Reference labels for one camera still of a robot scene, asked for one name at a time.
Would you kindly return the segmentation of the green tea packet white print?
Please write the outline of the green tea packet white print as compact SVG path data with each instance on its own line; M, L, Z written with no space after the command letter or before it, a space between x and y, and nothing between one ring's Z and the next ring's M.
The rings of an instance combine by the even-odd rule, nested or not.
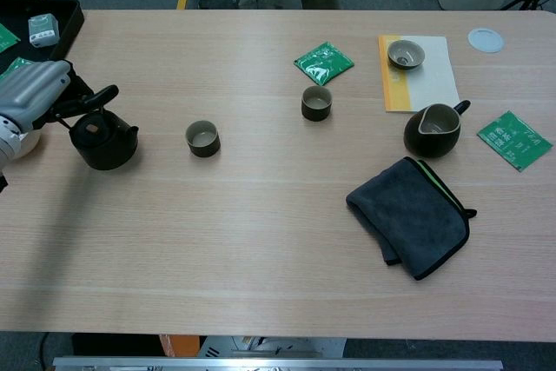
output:
M505 112L480 129L477 136L519 172L553 147L512 111Z

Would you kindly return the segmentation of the green tea packet clear window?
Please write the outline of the green tea packet clear window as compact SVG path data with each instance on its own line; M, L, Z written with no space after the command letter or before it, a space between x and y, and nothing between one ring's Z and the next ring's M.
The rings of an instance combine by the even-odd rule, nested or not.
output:
M354 62L330 42L313 48L294 60L294 65L319 86L325 86L344 71L354 67Z

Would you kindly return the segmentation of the dark ceramic teacup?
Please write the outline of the dark ceramic teacup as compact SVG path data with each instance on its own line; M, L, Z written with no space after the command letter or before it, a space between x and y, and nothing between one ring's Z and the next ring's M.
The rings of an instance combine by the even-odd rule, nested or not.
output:
M199 157L210 157L221 147L216 126L207 120L191 123L186 129L185 139L190 151Z
M328 117L332 103L333 97L328 89L312 86L301 95L301 113L309 121L319 122Z

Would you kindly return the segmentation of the dark ceramic fairness pitcher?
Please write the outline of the dark ceramic fairness pitcher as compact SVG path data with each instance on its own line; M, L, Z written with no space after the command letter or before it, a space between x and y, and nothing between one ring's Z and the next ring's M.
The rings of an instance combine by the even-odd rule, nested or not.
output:
M460 117L470 105L469 100L454 107L436 103L411 116L404 129L406 148L419 157L445 156L459 140Z

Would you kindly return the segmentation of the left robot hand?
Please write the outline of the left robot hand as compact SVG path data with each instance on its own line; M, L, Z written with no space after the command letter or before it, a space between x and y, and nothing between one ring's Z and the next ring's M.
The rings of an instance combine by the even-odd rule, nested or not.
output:
M66 60L24 65L0 81L0 127L27 133L99 110L118 93L114 84L95 92Z

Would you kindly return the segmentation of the grey microfiber towel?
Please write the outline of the grey microfiber towel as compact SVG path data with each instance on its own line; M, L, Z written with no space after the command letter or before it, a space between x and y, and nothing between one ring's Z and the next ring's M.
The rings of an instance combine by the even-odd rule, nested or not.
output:
M422 160L405 156L350 192L346 203L379 243L384 262L427 278L470 236L467 209Z

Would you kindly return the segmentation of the grey ceramic tea bowl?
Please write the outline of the grey ceramic tea bowl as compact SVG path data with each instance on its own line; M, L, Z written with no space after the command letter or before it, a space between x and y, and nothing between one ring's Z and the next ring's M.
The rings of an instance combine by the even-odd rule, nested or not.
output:
M389 62L400 70L413 70L425 61L425 51L419 44L409 40L397 40L387 48Z

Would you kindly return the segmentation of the grey-green wrapped tea box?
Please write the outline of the grey-green wrapped tea box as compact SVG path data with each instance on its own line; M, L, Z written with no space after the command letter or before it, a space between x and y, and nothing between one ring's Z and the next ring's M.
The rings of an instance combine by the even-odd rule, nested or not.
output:
M60 39L58 21L51 13L31 17L28 28L30 44L35 48L55 45Z

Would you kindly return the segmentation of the green tea packet white label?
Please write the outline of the green tea packet white label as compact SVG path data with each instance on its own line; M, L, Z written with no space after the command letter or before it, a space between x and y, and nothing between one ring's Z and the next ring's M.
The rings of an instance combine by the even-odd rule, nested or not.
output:
M15 70L18 70L24 66L27 65L31 65L33 64L32 61L24 59L22 57L17 57L9 66L8 68L2 73L0 74L0 81L3 80L5 77L7 77L9 74L11 74L12 72L14 72Z

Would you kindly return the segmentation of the white round bowl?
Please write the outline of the white round bowl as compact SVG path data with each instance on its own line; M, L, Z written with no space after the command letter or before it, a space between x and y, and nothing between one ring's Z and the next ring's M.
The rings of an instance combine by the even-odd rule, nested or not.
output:
M42 131L35 129L19 135L20 149L14 155L15 159L28 155L38 144Z

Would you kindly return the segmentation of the black plastic tray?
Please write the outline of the black plastic tray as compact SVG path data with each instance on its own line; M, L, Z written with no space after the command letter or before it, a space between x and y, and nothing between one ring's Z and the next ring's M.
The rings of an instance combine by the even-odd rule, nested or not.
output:
M30 43L28 21L48 13L57 20L60 40L52 46L35 48ZM0 0L0 24L20 39L0 52L0 75L17 58L32 62L64 59L83 23L84 15L77 0Z

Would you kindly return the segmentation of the black cast iron teapot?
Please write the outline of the black cast iron teapot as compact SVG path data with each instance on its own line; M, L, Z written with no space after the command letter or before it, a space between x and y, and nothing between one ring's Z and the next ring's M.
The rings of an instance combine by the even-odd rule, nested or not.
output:
M138 146L139 128L104 107L86 111L68 129L74 148L96 170L121 167Z

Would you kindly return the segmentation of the yellow and white booklet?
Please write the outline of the yellow and white booklet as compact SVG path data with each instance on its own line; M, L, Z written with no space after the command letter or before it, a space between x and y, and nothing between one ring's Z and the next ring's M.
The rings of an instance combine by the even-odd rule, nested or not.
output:
M411 70L395 67L387 50L391 43L397 41L411 41L419 45L424 50L423 63ZM378 48L387 112L414 113L431 104L454 106L460 101L445 37L380 35Z

